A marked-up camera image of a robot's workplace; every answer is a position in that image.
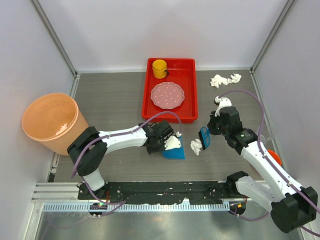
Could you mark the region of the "blue hand brush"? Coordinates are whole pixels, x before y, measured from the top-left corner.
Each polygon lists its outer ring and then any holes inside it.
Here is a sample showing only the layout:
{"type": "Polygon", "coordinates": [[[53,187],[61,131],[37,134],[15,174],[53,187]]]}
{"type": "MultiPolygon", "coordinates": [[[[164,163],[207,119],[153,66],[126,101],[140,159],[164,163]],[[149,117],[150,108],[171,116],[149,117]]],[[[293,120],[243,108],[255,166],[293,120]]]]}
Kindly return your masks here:
{"type": "Polygon", "coordinates": [[[207,149],[211,144],[211,133],[208,127],[202,127],[198,132],[199,140],[202,145],[202,149],[207,149]]]}

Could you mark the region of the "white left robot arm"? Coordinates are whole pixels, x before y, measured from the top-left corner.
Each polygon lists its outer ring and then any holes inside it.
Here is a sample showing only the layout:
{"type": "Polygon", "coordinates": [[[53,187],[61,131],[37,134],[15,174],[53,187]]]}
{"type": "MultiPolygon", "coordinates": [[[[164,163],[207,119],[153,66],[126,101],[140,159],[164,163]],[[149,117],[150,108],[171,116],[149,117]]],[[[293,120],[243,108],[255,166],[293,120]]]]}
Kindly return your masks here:
{"type": "Polygon", "coordinates": [[[67,153],[76,172],[85,181],[84,186],[89,194],[100,200],[107,192],[107,183],[99,170],[106,154],[131,147],[145,147],[148,154],[167,152],[182,146],[180,137],[181,133],[174,133],[165,120],[140,123],[117,131],[97,131],[91,126],[67,148],[67,153]]]}

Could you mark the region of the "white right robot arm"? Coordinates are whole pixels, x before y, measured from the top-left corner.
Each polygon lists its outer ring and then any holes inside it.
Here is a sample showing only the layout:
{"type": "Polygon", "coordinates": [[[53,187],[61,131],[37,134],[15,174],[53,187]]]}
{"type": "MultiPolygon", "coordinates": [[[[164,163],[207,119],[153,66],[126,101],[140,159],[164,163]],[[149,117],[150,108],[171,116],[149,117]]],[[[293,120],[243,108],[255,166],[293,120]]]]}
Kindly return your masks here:
{"type": "Polygon", "coordinates": [[[227,177],[226,193],[233,198],[245,195],[263,207],[284,233],[300,228],[317,217],[318,193],[303,187],[269,154],[255,132],[244,128],[234,106],[219,107],[210,113],[207,124],[212,135],[224,136],[228,145],[247,160],[267,183],[264,186],[243,171],[227,177]]]}

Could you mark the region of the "blue plastic dustpan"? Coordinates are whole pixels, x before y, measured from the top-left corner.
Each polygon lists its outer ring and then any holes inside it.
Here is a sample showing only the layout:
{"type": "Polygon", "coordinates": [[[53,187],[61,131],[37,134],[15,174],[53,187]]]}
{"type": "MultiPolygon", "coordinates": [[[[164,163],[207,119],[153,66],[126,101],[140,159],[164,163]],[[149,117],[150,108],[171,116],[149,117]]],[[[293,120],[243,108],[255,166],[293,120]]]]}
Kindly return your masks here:
{"type": "Polygon", "coordinates": [[[181,143],[177,145],[164,145],[164,150],[162,151],[162,155],[166,159],[170,160],[185,160],[185,151],[184,147],[181,143]]]}

